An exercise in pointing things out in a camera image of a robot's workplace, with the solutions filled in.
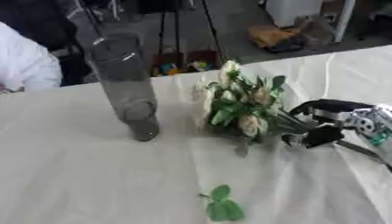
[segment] robotic arm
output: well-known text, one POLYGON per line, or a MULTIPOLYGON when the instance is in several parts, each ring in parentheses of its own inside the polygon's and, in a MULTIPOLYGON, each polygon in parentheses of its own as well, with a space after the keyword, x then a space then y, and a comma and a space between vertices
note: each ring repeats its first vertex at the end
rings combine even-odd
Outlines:
POLYGON ((290 114, 311 116, 317 126, 302 135, 282 136, 288 145, 312 148, 340 141, 343 130, 353 130, 370 145, 380 149, 381 157, 392 165, 392 107, 337 100, 308 101, 290 114))

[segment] person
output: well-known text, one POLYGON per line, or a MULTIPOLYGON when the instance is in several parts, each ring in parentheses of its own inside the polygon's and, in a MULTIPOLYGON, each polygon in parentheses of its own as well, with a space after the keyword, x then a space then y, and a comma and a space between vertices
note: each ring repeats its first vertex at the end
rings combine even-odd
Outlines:
POLYGON ((59 60, 46 48, 0 22, 0 93, 58 88, 59 60))

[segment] table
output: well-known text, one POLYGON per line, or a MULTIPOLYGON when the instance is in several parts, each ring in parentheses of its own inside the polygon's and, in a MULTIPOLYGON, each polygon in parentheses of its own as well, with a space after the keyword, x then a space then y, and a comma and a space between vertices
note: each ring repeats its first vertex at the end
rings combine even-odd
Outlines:
MULTIPOLYGON (((390 61, 384 46, 242 70, 287 75, 289 106, 321 96, 392 104, 390 61)), ((197 132, 189 99, 202 75, 217 78, 153 79, 162 133, 149 143, 130 139, 98 84, 2 95, 0 223, 208 223, 197 194, 224 183, 247 215, 239 223, 392 223, 392 176, 360 154, 271 139, 241 158, 230 141, 197 132)))

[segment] green leaf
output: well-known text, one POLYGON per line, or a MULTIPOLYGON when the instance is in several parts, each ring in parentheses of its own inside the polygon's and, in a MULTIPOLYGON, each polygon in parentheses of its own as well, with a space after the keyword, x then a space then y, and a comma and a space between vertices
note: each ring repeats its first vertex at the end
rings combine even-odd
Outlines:
POLYGON ((228 210, 222 205, 221 202, 211 202, 208 204, 206 211, 211 221, 227 221, 228 210))
POLYGON ((235 119, 235 114, 230 114, 230 117, 223 123, 223 126, 228 126, 233 119, 235 119))
POLYGON ((228 199, 221 202, 226 210, 227 219, 230 221, 239 221, 245 218, 245 214, 240 206, 228 199))
POLYGON ((280 88, 284 84, 285 81, 286 81, 286 76, 282 76, 282 75, 275 76, 274 79, 272 80, 272 89, 271 90, 280 88))
POLYGON ((239 75, 240 75, 240 70, 233 70, 233 71, 227 72, 227 76, 231 80, 235 80, 239 75))
POLYGON ((212 125, 218 125, 220 123, 225 122, 229 117, 230 117, 230 112, 225 110, 225 109, 221 109, 219 110, 215 116, 213 117, 213 120, 211 121, 212 125))
POLYGON ((211 198, 216 201, 225 200, 230 194, 230 187, 228 185, 220 185, 213 189, 211 192, 211 198))

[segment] flower bouquet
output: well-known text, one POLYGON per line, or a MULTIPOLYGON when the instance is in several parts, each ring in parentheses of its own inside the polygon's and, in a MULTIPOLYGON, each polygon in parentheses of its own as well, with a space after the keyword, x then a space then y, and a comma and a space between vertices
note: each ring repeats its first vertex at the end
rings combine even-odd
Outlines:
POLYGON ((220 70, 219 81, 201 80, 195 85, 194 121, 203 130, 240 137, 237 152, 244 156, 249 144, 262 143, 278 127, 292 126, 283 110, 284 83, 285 76, 251 81, 230 60, 220 70))

